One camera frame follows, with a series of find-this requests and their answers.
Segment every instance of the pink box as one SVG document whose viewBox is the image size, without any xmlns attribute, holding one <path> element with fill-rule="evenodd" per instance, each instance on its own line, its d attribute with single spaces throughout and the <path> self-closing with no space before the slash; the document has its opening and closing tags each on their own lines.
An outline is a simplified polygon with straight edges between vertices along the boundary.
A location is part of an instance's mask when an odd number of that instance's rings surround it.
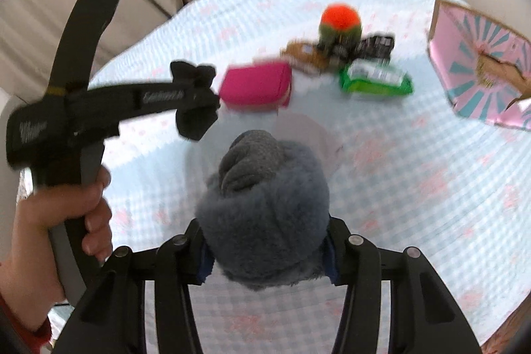
<svg viewBox="0 0 531 354">
<path fill-rule="evenodd" d="M 291 67 L 282 60 L 229 66 L 219 97 L 227 107 L 238 111 L 287 107 L 291 97 Z"/>
<path fill-rule="evenodd" d="M 436 0 L 428 41 L 456 114 L 531 131 L 531 106 L 522 103 L 531 97 L 529 40 L 478 11 Z"/>
</svg>

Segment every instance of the white label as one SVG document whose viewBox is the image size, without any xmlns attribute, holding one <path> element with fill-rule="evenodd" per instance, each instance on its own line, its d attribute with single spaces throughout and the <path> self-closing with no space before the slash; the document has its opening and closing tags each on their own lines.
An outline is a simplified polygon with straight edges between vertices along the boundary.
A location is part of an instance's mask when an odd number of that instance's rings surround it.
<svg viewBox="0 0 531 354">
<path fill-rule="evenodd" d="M 31 143 L 35 139 L 39 138 L 41 132 L 43 132 L 48 126 L 48 122 L 23 122 L 19 126 L 20 141 L 22 144 Z"/>
<path fill-rule="evenodd" d="M 305 44 L 302 46 L 302 53 L 305 54 L 312 54 L 313 53 L 313 47 L 311 45 Z"/>
<path fill-rule="evenodd" d="M 360 59 L 355 60 L 348 69 L 348 76 L 351 80 L 364 78 L 370 82 L 379 82 L 396 87 L 402 84 L 404 75 L 402 72 L 378 67 Z"/>
<path fill-rule="evenodd" d="M 152 104 L 155 102 L 178 101 L 184 98 L 183 91 L 158 91 L 146 92 L 142 98 L 144 104 Z"/>
<path fill-rule="evenodd" d="M 521 111 L 526 111 L 529 107 L 531 107 L 531 98 L 519 101 L 518 105 L 520 106 Z"/>
</svg>

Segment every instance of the red sleeve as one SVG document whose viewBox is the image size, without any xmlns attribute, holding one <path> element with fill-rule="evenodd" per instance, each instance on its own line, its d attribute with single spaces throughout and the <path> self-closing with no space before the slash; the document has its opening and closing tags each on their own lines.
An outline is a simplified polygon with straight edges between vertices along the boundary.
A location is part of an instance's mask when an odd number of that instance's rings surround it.
<svg viewBox="0 0 531 354">
<path fill-rule="evenodd" d="M 17 318 L 13 315 L 9 307 L 7 307 L 7 305 L 5 304 L 2 295 L 0 295 L 0 307 L 4 311 L 4 314 L 7 319 L 11 321 L 13 328 L 22 338 L 24 343 L 31 349 L 34 354 L 39 354 L 41 347 L 47 342 L 49 342 L 51 339 L 50 320 L 46 319 L 42 327 L 38 329 L 35 333 L 32 333 L 18 322 Z"/>
</svg>

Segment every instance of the checkered blanket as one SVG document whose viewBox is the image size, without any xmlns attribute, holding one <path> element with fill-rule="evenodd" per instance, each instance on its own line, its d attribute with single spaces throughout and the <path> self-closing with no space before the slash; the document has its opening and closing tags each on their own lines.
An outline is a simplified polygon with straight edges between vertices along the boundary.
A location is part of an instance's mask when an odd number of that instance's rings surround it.
<svg viewBox="0 0 531 354">
<path fill-rule="evenodd" d="M 344 162 L 329 181 L 330 212 L 379 247 L 419 247 L 483 343 L 531 289 L 531 135 L 453 114 L 425 52 L 434 0 L 196 0 L 110 62 L 92 86 L 170 79 L 169 63 L 179 58 L 214 63 L 218 86 L 227 64 L 316 37 L 331 2 L 357 7 L 366 33 L 396 34 L 393 62 L 412 75 L 415 94 L 347 98 L 332 77 L 295 73 L 290 110 L 344 142 Z M 142 250 L 183 232 L 230 142 L 271 129 L 274 116 L 222 110 L 198 144 L 177 136 L 174 113 L 121 125 L 104 157 L 113 173 L 106 197 L 114 244 Z M 383 290 L 380 354 L 390 312 L 388 285 Z M 308 354 L 331 351 L 345 290 L 322 279 L 256 293 L 214 268 L 190 294 L 205 352 Z M 157 352 L 150 285 L 147 299 L 148 351 Z"/>
</svg>

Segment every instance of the human hand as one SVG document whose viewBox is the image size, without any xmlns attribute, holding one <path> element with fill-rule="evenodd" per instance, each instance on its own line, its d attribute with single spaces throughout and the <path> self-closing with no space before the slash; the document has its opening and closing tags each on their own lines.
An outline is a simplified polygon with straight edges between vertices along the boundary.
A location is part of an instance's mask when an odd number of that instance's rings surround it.
<svg viewBox="0 0 531 354">
<path fill-rule="evenodd" d="M 111 175 L 101 168 L 88 186 L 61 185 L 38 190 L 15 213 L 11 252 L 0 266 L 0 292 L 20 323 L 36 331 L 55 303 L 65 299 L 57 276 L 48 230 L 67 219 L 85 217 L 85 253 L 103 261 L 113 251 L 111 210 L 102 198 Z"/>
</svg>

